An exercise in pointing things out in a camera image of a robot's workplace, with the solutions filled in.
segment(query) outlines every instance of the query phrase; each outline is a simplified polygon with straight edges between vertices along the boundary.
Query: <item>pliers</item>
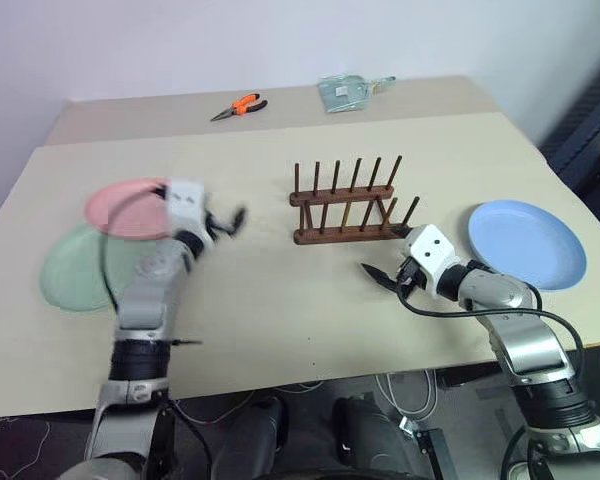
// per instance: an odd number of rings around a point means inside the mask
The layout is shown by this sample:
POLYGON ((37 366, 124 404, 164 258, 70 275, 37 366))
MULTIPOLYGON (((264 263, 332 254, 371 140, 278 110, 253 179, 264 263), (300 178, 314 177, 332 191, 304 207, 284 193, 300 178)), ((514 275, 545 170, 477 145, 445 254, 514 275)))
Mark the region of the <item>pliers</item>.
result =
POLYGON ((212 122, 216 120, 221 120, 223 118, 228 118, 232 115, 244 115, 245 113, 257 112, 258 110, 262 110, 267 106, 266 100, 262 100, 260 103, 256 103, 255 105, 249 105, 252 102, 255 102, 260 98, 259 93, 252 93, 251 95, 247 95, 246 97, 242 97, 237 102, 233 102, 229 108, 223 110, 218 115, 211 119, 212 122))

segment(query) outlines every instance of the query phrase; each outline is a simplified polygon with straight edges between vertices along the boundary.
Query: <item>orange pliers handle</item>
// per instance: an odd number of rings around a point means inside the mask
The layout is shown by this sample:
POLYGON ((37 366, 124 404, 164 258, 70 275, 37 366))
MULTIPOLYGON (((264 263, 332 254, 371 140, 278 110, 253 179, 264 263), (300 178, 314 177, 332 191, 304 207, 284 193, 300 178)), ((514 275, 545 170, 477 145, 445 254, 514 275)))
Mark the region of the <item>orange pliers handle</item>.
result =
POLYGON ((259 93, 252 93, 251 95, 242 97, 237 102, 233 102, 231 106, 234 108, 234 115, 244 115, 245 113, 257 112, 258 110, 262 110, 264 107, 267 106, 267 103, 269 103, 266 100, 263 100, 260 103, 256 103, 255 105, 249 105, 250 103, 255 102, 259 98, 259 93))

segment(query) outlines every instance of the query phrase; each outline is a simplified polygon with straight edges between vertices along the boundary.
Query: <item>table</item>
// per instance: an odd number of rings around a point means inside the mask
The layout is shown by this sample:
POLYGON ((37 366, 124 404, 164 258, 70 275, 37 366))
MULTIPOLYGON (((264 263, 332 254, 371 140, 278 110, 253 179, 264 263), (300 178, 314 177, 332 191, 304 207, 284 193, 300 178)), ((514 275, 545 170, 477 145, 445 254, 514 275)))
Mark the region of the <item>table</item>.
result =
MULTIPOLYGON (((588 271, 577 287, 546 294, 545 308, 571 321, 586 344, 600 343, 600 224, 500 112, 86 141, 38 148, 0 210, 0 415, 95 405, 109 368, 113 313, 45 304, 38 274, 51 246, 84 222, 89 195, 134 177, 203 178, 220 218, 237 205, 249 209, 244 231, 194 266, 176 335, 204 345, 174 349, 174 397, 493 360, 477 321, 416 317, 364 274, 360 262, 394 271, 400 240, 303 247, 292 241, 295 162, 310 188, 316 160, 329 171, 340 159, 344 184, 357 157, 365 159, 362 180, 382 156, 388 161, 381 182, 399 154, 396 215, 419 194, 412 223, 437 224, 465 259, 468 216, 485 201, 528 201, 570 226, 587 252, 588 271)), ((333 210, 331 222, 339 221, 333 210)), ((352 211, 350 218, 362 214, 352 211)), ((414 302, 457 308, 422 293, 414 302)), ((573 348, 565 331, 556 332, 573 348)))

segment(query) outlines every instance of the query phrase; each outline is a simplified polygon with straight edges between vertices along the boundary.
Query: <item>floor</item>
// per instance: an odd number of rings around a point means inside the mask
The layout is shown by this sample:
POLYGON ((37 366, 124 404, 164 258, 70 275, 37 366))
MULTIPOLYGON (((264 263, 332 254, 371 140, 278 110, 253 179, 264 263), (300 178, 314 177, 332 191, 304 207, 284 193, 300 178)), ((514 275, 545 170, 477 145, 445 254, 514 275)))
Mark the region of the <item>floor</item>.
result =
MULTIPOLYGON (((600 414, 600 348, 588 351, 585 385, 596 401, 600 414)), ((405 409, 417 409, 426 396, 423 372, 392 376, 398 403, 405 409)), ((287 386, 285 390, 299 391, 287 386)), ((330 426, 331 407, 340 397, 373 392, 376 401, 390 416, 398 419, 395 409, 380 395, 373 376, 332 380, 308 393, 288 393, 275 389, 259 390, 248 403, 272 393, 283 397, 290 410, 290 433, 285 448, 278 454, 275 471, 306 468, 337 468, 339 463, 330 426)), ((184 400, 182 408, 198 419, 213 419, 241 403, 250 392, 184 400)), ((213 425, 200 426, 211 449, 217 451, 232 420, 239 412, 213 425)), ((502 374, 483 378, 461 387, 439 389, 434 414, 422 425, 442 428, 460 479, 496 478, 509 436, 522 418, 502 374)), ((90 429, 88 423, 50 422, 50 433, 35 465, 18 474, 21 480, 53 478, 82 459, 90 429)), ((0 424, 0 469, 13 475, 32 462, 45 435, 44 420, 21 418, 0 424)), ((204 463, 199 445, 189 431, 178 424, 176 448, 180 460, 173 478, 203 478, 204 463)), ((412 473, 433 478, 427 457, 405 439, 412 473)))

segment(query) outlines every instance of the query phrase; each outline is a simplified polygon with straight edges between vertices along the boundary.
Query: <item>pink plate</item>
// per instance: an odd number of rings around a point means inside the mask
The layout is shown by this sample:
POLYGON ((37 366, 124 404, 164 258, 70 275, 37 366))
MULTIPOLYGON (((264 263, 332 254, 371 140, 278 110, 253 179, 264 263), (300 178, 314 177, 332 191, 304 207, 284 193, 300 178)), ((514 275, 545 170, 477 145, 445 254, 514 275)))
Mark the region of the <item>pink plate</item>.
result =
POLYGON ((109 214, 121 202, 143 190, 164 185, 163 178, 141 178, 115 183, 94 193, 85 207, 87 221, 104 233, 135 240, 153 240, 169 234, 166 205, 157 195, 147 195, 130 203, 114 219, 107 231, 109 214))

